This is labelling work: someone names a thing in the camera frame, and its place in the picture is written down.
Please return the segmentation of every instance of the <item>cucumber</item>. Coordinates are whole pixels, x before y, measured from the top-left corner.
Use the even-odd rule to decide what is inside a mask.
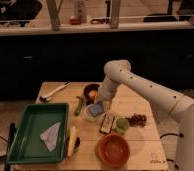
[[[78,115],[80,114],[81,110],[82,110],[82,106],[83,106],[84,100],[83,100],[83,98],[80,97],[80,96],[76,96],[76,98],[79,99],[79,102],[78,102],[77,108],[76,108],[76,110],[75,110],[75,112],[74,112],[74,115],[75,115],[75,116],[78,116]]]

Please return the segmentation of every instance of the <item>bottle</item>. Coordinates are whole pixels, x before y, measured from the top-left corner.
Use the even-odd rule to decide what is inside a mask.
[[[74,16],[81,23],[87,22],[85,0],[74,0]]]

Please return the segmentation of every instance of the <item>orange bowl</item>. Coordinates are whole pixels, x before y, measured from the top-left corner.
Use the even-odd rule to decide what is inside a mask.
[[[102,163],[109,167],[122,167],[130,156],[127,141],[118,134],[104,136],[99,141],[96,152]]]

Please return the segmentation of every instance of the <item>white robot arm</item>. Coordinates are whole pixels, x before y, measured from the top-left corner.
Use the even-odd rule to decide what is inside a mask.
[[[133,89],[150,103],[157,104],[180,123],[174,171],[194,171],[194,99],[135,75],[127,60],[109,61],[98,100],[114,98],[120,84]]]

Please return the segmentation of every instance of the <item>chair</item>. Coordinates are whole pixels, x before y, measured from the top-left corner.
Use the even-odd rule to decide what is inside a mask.
[[[177,21],[177,19],[174,16],[172,16],[172,11],[173,11],[173,0],[168,0],[167,13],[150,14],[143,19],[143,22]]]

